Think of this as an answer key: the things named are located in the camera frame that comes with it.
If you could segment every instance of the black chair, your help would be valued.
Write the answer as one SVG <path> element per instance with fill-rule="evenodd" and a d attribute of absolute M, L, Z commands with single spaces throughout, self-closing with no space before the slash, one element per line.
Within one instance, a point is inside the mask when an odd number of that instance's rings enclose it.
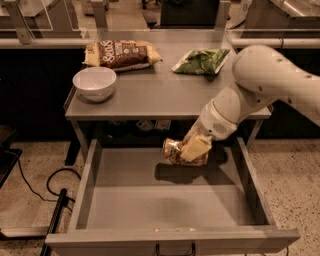
<path fill-rule="evenodd" d="M 164 0 L 159 25 L 152 11 L 143 16 L 150 28 L 214 28 L 218 7 L 219 0 Z"/>

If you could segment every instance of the green bag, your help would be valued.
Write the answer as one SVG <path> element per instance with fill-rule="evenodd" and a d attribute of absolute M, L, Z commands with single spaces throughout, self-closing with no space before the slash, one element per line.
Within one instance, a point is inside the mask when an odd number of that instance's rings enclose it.
<path fill-rule="evenodd" d="M 217 74 L 227 60 L 230 49 L 192 50 L 172 67 L 178 74 Z"/>

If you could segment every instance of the gray drawer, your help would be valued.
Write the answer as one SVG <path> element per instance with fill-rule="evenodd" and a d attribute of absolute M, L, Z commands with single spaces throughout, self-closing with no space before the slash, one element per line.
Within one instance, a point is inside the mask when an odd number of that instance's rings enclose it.
<path fill-rule="evenodd" d="M 93 140 L 69 230 L 46 243 L 61 256 L 214 255 L 275 253 L 299 237 L 277 228 L 240 138 L 204 167 Z"/>

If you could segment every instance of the speckled floor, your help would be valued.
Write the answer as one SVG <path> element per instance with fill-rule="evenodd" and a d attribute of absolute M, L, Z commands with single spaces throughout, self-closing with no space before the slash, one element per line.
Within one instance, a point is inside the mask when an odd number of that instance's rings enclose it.
<path fill-rule="evenodd" d="M 46 182 L 54 171 L 65 167 L 68 147 L 69 142 L 17 142 L 11 145 L 11 148 L 23 151 L 20 162 L 25 178 L 33 190 L 44 199 L 57 199 L 48 192 Z M 81 175 L 83 169 L 81 154 L 71 168 Z M 66 188 L 67 195 L 75 198 L 79 178 L 71 172 L 60 172 L 52 178 L 49 185 L 58 194 L 62 188 Z M 49 226 L 56 206 L 53 202 L 42 201 L 29 190 L 21 177 L 18 164 L 0 189 L 0 201 L 0 228 Z M 71 211 L 64 208 L 57 232 L 67 230 L 70 216 Z M 40 255 L 43 242 L 44 240 L 0 241 L 0 255 Z"/>
<path fill-rule="evenodd" d="M 16 142 L 23 150 L 21 164 L 35 191 L 55 199 L 46 189 L 46 180 L 64 167 L 68 142 Z M 250 157 L 257 170 L 277 226 L 298 228 L 301 238 L 289 247 L 290 256 L 318 256 L 320 248 L 320 140 L 256 140 Z M 72 167 L 81 174 L 79 154 Z M 60 173 L 50 187 L 67 188 L 75 198 L 79 180 L 71 173 Z M 48 226 L 55 204 L 43 202 L 24 183 L 17 166 L 0 189 L 0 227 Z M 65 232 L 71 212 L 64 209 L 58 232 Z M 0 241 L 1 256 L 39 255 L 43 240 Z M 286 255 L 286 250 L 275 256 Z"/>

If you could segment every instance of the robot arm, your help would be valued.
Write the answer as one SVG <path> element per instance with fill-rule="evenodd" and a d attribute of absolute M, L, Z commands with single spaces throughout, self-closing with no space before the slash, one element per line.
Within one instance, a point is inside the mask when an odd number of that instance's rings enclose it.
<path fill-rule="evenodd" d="M 187 162 L 204 154 L 212 141 L 228 138 L 251 113 L 281 100 L 320 126 L 320 77 L 295 66 L 262 45 L 243 49 L 233 62 L 235 82 L 202 109 L 183 140 Z"/>

